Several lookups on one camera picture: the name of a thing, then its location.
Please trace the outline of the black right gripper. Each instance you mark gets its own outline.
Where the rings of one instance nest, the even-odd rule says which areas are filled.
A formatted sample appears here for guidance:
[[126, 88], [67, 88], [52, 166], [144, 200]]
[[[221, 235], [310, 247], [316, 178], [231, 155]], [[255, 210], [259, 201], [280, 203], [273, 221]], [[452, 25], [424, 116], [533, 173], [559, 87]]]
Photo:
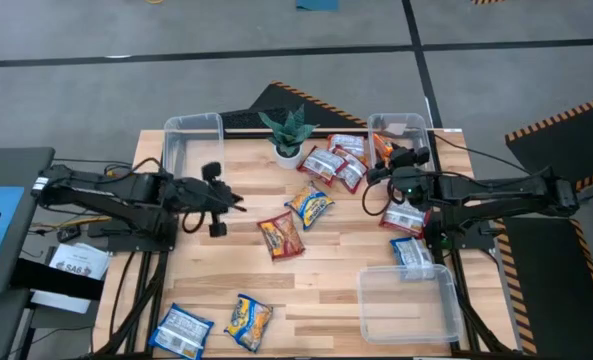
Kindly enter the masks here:
[[430, 160], [428, 147], [408, 149], [396, 146], [385, 162], [378, 162], [367, 171], [366, 179], [370, 186], [387, 180], [386, 191], [389, 200], [397, 204], [406, 199], [411, 204], [418, 204], [425, 195], [429, 173], [417, 168]]

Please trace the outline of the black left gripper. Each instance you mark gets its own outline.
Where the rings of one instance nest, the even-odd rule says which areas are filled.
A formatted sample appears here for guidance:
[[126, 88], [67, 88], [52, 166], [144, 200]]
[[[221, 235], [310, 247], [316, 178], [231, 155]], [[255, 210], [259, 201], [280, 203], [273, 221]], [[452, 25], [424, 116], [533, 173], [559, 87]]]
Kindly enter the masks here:
[[168, 210], [182, 214], [181, 227], [187, 234], [197, 232], [203, 225], [206, 215], [210, 214], [212, 223], [208, 226], [212, 238], [227, 234], [227, 225], [220, 216], [230, 208], [241, 212], [247, 209], [240, 206], [240, 195], [219, 176], [222, 167], [219, 162], [209, 162], [201, 167], [201, 179], [195, 177], [172, 178], [168, 184]]

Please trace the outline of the red Maruchan noodle packet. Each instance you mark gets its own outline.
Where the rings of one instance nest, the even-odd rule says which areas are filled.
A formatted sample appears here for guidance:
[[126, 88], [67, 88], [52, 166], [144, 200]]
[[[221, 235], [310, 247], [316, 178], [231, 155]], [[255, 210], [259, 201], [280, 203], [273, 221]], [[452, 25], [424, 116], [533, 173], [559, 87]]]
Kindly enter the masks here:
[[340, 145], [337, 145], [332, 150], [332, 153], [343, 158], [347, 162], [347, 164], [337, 173], [337, 177], [351, 194], [355, 194], [361, 180], [367, 173], [367, 166], [356, 155]]
[[420, 211], [411, 206], [408, 201], [401, 204], [390, 202], [379, 225], [406, 232], [411, 236], [422, 237], [429, 218], [429, 211]]
[[301, 241], [290, 212], [262, 220], [256, 225], [262, 233], [273, 261], [293, 258], [305, 251], [305, 245]]
[[339, 172], [348, 164], [345, 158], [314, 146], [296, 169], [314, 176], [326, 186], [331, 186]]

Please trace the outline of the blue Maruchan noodle packet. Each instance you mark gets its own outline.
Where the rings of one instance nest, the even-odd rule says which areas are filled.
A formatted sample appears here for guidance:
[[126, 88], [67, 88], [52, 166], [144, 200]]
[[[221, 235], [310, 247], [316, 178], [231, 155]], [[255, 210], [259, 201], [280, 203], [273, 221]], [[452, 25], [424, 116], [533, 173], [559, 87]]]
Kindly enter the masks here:
[[298, 215], [305, 231], [309, 230], [333, 204], [332, 198], [316, 187], [313, 182], [309, 182], [290, 201], [284, 203]]
[[237, 303], [224, 332], [246, 350], [256, 353], [273, 316], [273, 308], [239, 293]]
[[420, 281], [434, 278], [431, 254], [421, 240], [413, 237], [390, 241], [402, 280]]
[[148, 339], [152, 347], [172, 352], [186, 360], [202, 360], [214, 323], [173, 303]]

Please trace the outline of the clear plastic bin white label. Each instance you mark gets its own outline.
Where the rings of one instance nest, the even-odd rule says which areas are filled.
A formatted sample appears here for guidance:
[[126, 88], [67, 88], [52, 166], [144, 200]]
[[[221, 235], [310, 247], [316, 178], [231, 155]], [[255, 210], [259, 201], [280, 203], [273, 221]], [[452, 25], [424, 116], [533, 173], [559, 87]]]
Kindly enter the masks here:
[[370, 150], [370, 169], [380, 162], [375, 153], [375, 147], [372, 140], [373, 134], [379, 134], [392, 138], [398, 146], [406, 147], [408, 149], [428, 147], [430, 150], [430, 160], [424, 165], [417, 166], [417, 168], [424, 171], [434, 170], [426, 121], [420, 115], [415, 113], [373, 114], [368, 118], [367, 126]]

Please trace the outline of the snake plant in white pot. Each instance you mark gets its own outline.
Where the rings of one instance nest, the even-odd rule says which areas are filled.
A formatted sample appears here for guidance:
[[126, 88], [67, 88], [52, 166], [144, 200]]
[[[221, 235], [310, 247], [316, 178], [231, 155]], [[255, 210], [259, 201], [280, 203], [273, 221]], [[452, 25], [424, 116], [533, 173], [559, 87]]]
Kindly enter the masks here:
[[295, 169], [303, 156], [302, 145], [318, 127], [305, 122], [305, 105], [287, 113], [283, 123], [272, 120], [264, 112], [258, 113], [264, 125], [272, 130], [268, 141], [273, 144], [276, 163], [285, 169]]

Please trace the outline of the black hazard-striped floor mat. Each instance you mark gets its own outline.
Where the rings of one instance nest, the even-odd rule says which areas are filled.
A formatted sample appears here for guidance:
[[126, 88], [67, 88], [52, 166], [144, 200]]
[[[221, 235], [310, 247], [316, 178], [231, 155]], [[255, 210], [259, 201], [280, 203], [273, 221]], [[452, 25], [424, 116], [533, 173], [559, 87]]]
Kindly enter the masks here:
[[517, 344], [532, 356], [593, 360], [593, 260], [576, 220], [496, 222]]
[[366, 128], [366, 121], [280, 81], [270, 83], [248, 109], [220, 113], [226, 130], [266, 128], [259, 113], [283, 123], [289, 112], [304, 110], [305, 123], [322, 128]]
[[511, 131], [505, 143], [525, 169], [549, 166], [581, 201], [593, 198], [593, 100]]

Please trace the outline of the large clear plastic bin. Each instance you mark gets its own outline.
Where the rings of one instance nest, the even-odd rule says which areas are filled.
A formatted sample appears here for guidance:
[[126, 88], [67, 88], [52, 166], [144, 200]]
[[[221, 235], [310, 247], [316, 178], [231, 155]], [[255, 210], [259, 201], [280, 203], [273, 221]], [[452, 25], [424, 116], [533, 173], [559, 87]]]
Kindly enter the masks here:
[[369, 343], [451, 343], [463, 335], [454, 279], [444, 265], [364, 268], [357, 275], [357, 302]]

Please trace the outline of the white printed paper sheet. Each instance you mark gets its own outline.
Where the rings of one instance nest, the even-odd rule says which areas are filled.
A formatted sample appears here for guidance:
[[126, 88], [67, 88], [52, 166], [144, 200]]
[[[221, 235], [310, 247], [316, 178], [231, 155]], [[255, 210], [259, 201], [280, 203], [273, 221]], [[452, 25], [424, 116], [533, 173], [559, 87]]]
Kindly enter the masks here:
[[100, 280], [109, 265], [109, 254], [90, 245], [61, 244], [56, 249], [49, 266], [61, 271]]

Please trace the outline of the small black device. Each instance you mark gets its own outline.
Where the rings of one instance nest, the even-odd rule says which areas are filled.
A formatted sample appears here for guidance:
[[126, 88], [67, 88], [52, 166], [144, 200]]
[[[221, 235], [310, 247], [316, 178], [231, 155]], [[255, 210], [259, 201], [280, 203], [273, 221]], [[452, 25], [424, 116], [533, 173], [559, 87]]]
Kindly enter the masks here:
[[60, 228], [57, 231], [56, 237], [59, 243], [67, 243], [71, 240], [79, 238], [81, 234], [82, 231], [79, 225], [71, 225]]

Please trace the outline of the blue floor mat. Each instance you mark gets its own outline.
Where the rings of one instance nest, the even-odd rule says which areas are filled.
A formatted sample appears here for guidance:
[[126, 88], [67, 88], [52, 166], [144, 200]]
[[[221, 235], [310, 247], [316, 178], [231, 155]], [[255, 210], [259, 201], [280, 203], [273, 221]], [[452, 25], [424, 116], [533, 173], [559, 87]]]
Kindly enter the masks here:
[[334, 12], [339, 9], [339, 0], [296, 0], [296, 9], [299, 11]]

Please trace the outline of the plain white paper sheet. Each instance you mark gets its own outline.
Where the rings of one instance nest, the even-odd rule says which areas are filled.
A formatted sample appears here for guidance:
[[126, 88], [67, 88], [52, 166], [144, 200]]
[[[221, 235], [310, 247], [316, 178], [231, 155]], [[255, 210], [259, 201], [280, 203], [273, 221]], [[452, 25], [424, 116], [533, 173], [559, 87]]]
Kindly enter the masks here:
[[91, 301], [87, 299], [47, 291], [35, 291], [32, 295], [31, 302], [79, 314], [86, 313], [91, 304]]

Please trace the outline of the grey desk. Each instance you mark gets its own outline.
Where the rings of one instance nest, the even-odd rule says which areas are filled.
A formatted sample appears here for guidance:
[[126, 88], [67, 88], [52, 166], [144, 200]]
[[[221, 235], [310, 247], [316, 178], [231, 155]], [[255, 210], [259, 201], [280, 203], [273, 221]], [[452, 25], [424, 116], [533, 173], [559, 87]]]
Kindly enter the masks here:
[[39, 172], [51, 165], [54, 155], [52, 147], [0, 148], [0, 186], [24, 190], [0, 246], [0, 293], [9, 286], [37, 207], [32, 187]]

